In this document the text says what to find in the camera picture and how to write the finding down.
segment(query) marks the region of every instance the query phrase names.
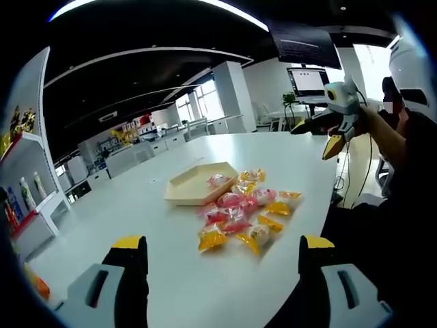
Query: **ceiling light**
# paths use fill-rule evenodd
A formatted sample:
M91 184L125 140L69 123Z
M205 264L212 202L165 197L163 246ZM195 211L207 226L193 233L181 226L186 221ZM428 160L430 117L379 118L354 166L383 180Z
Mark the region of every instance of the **ceiling light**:
M67 3L65 6L63 6L61 9L59 9L48 21L51 22L55 18L61 16L62 14L65 14L66 12L69 12L70 10L74 8L78 8L81 5L86 5L87 3L93 2L95 0L74 0L70 3Z
M224 3L222 1L219 1L219 0L199 0L199 1L206 2L206 3L209 3L210 5L215 5L216 7L227 10L228 12L231 12L232 14L235 14L241 18L247 19L249 22L257 25L258 27L261 27L264 31L268 32L268 27L266 24L260 22L255 17L252 17L251 15L243 12L242 10L239 10L238 8L235 8L232 5L229 5L229 4Z
M390 42L390 44L387 46L387 49L391 49L391 47L394 46L395 43L396 43L397 41L399 41L400 38L401 38L400 36L395 36L395 38L394 38L394 39Z

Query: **black ceiling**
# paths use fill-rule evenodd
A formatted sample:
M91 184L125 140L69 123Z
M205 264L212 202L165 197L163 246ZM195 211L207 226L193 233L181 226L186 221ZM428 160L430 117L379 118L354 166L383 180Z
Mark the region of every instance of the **black ceiling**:
M45 21L62 6L61 2L49 1L39 11ZM356 25L395 32L390 18L374 0L226 2L263 22L267 18L285 19L319 27ZM340 10L343 5L347 10ZM92 59L152 46L216 49L251 57L255 62L276 56L269 33L197 0L97 0L48 24L40 20L38 24L43 26L38 30L42 45L51 47L46 82ZM347 38L343 38L343 33L331 36L339 46L352 42L386 46L391 41L362 33L346 33ZM205 68L227 59L231 58L188 51L137 53L106 59L66 75L44 90L46 127L53 158L61 157L81 140L117 124L116 121L99 124L96 118L114 110L119 112L120 120L134 118L161 103L170 92L138 97L106 109L102 107L177 87Z

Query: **wooden tray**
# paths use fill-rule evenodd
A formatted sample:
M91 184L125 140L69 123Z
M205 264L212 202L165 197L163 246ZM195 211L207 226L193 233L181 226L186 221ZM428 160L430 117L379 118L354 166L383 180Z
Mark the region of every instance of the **wooden tray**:
M214 174L231 179L214 189L208 183ZM194 166L169 181L165 199L174 205L206 205L229 190L237 178L238 172L228 162Z

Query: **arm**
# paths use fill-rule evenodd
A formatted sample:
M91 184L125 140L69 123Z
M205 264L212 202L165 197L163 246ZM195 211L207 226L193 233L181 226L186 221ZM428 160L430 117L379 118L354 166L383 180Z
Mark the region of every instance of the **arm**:
M406 139L393 130L375 111L362 107L367 117L370 135L387 161L401 169L406 160Z

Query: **white table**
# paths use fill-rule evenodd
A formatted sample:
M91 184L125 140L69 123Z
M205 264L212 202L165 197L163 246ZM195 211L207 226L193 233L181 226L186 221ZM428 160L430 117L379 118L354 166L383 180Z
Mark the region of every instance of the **white table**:
M64 217L60 236L30 262L52 302L103 260L114 242L145 235L149 327L263 327L298 282L303 234L320 235L335 183L336 160L322 160L325 136L289 133L210 135L154 157L88 193ZM303 203L264 257L231 238L223 251L200 254L195 208L163 200L168 180L201 163L262 167L265 186L299 191Z
M315 113L321 113L325 110L325 108L316 107ZM309 118L309 109L305 109L305 105L293 105L293 113L295 118ZM284 110L281 111L273 111L272 113L267 114L269 118L279 118L278 129L283 127L285 114L287 118L291 120L293 118L292 111L287 107L287 111L284 113Z

